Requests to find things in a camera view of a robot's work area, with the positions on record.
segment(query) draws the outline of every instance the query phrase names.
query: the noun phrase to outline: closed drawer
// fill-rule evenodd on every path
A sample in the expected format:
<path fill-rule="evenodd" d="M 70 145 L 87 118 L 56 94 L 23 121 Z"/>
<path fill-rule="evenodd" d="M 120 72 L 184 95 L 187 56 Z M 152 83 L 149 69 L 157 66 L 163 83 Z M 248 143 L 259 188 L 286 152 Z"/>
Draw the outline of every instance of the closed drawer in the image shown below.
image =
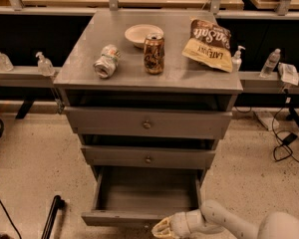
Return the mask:
<path fill-rule="evenodd" d="M 87 225 L 152 228 L 166 216 L 200 206 L 196 170 L 105 166 Z"/>
<path fill-rule="evenodd" d="M 221 139 L 231 112 L 68 108 L 76 133 Z"/>
<path fill-rule="evenodd" d="M 89 165 L 210 168 L 215 152 L 203 149 L 150 148 L 132 146 L 82 146 Z"/>

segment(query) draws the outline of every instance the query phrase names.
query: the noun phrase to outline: white bottle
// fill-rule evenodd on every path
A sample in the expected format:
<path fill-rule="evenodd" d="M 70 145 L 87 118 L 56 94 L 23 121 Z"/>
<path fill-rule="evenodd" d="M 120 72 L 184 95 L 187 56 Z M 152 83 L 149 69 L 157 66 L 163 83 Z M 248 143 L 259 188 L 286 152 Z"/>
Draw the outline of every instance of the white bottle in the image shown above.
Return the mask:
<path fill-rule="evenodd" d="M 38 60 L 39 72 L 43 76 L 53 76 L 56 73 L 51 61 L 49 59 L 45 58 L 43 56 L 42 52 L 38 52 L 36 54 L 36 57 L 39 58 L 39 60 Z"/>
<path fill-rule="evenodd" d="M 232 72 L 238 72 L 241 66 L 241 49 L 246 50 L 242 46 L 238 46 L 238 50 L 235 52 L 235 55 L 231 57 L 231 63 L 232 63 Z"/>
<path fill-rule="evenodd" d="M 9 57 L 0 52 L 0 70 L 11 71 L 12 69 L 13 69 L 13 65 Z"/>
<path fill-rule="evenodd" d="M 263 68 L 261 69 L 260 77 L 268 78 L 272 73 L 272 71 L 277 66 L 279 60 L 280 60 L 280 49 L 276 49 L 268 56 L 265 65 L 263 65 Z"/>

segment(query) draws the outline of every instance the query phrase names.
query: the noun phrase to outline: dresser top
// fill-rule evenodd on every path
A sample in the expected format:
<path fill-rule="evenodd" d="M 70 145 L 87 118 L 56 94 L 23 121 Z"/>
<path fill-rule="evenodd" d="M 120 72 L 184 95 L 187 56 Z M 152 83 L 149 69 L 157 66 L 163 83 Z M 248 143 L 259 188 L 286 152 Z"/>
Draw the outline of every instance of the dresser top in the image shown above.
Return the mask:
<path fill-rule="evenodd" d="M 182 93 L 241 93 L 238 73 L 200 65 L 181 54 L 190 35 L 190 19 L 215 22 L 212 14 L 197 10 L 100 9 L 91 19 L 55 79 L 65 89 L 160 91 Z M 150 75 L 144 68 L 143 50 L 125 38 L 133 25 L 151 24 L 164 31 L 164 71 Z M 119 66 L 109 79 L 100 79 L 93 64 L 103 47 L 114 44 L 121 51 Z"/>

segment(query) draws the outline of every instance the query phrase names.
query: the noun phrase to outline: drawer knob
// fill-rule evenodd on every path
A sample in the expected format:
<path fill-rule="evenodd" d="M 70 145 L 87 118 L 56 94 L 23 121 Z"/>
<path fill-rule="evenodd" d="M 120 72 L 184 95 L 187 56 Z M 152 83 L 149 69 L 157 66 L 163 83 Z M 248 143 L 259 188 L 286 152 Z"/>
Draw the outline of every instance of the drawer knob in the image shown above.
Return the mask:
<path fill-rule="evenodd" d="M 151 163 L 151 157 L 149 155 L 146 157 L 146 163 Z"/>
<path fill-rule="evenodd" d="M 149 122 L 148 120 L 144 121 L 144 122 L 143 122 L 143 127 L 144 127 L 145 129 L 150 129 L 150 128 L 151 128 L 151 124 L 150 124 L 150 122 Z"/>

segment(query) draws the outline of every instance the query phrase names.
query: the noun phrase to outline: floor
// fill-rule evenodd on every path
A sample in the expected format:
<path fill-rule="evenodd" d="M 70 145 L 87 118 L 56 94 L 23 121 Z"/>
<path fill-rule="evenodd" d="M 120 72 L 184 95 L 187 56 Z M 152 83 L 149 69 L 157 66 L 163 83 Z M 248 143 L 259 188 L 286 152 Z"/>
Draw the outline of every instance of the floor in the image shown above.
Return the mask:
<path fill-rule="evenodd" d="M 217 200 L 254 224 L 272 211 L 284 211 L 299 219 L 299 163 L 291 157 L 275 162 L 272 152 L 277 141 L 273 132 L 256 119 L 255 109 L 239 110 L 247 113 L 234 110 L 234 119 L 201 187 L 202 198 Z M 285 119 L 286 115 L 283 111 L 277 117 L 278 130 L 298 135 L 290 147 L 299 159 L 299 129 L 294 121 Z M 50 238 L 153 238 L 144 229 L 86 226 L 81 213 L 91 209 L 96 181 L 65 116 L 32 112 L 18 120 L 11 113 L 0 113 L 0 117 L 5 122 L 0 139 L 0 197 L 23 239 L 41 238 L 56 194 L 67 205 L 58 212 Z M 18 238 L 1 207 L 0 233 Z M 196 234 L 194 238 L 234 237 L 224 231 Z"/>

